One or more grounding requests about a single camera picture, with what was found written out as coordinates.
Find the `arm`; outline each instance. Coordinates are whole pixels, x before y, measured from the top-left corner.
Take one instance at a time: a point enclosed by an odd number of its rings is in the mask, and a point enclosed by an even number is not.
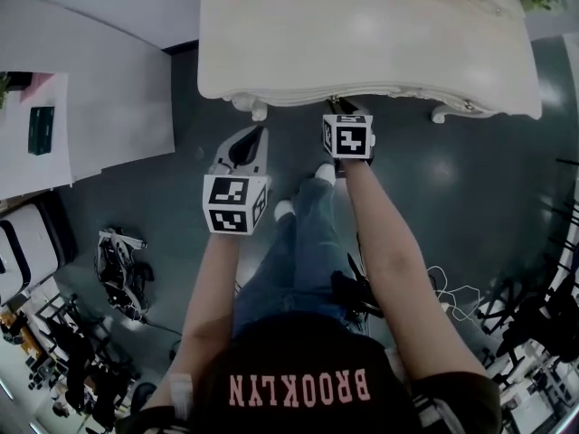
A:
[[[485,370],[462,342],[432,290],[416,239],[367,163],[345,161],[372,287],[411,378]]]
[[[231,340],[239,238],[212,235],[189,302],[181,345],[145,409],[171,405],[170,374],[191,374],[196,387],[204,368]]]

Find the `white desk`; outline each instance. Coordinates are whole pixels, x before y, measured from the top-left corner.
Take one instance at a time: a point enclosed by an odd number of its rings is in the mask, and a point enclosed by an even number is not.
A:
[[[73,184],[113,165],[175,151],[168,55],[36,0],[0,0],[0,14],[0,71],[67,74],[41,87],[34,97],[44,94],[43,99],[32,98],[59,101],[53,156],[23,156],[20,127],[27,133],[30,105],[18,108],[14,94],[9,96],[9,117],[0,128],[0,199]]]

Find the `leg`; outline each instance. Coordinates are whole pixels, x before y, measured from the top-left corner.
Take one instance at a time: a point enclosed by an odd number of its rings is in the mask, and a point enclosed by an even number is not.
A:
[[[244,326],[285,311],[295,271],[296,217],[278,221],[278,234],[261,265],[235,299],[233,336]]]
[[[432,112],[432,122],[435,124],[444,124],[445,117],[447,114],[452,114],[453,116],[463,116],[465,118],[490,118],[496,113],[494,112],[483,112],[473,109],[472,111],[461,111],[459,109],[451,108],[448,105],[437,106]]]
[[[331,276],[336,270],[352,276],[347,254],[334,229],[333,185],[320,178],[305,181],[296,200],[297,292],[331,297]]]

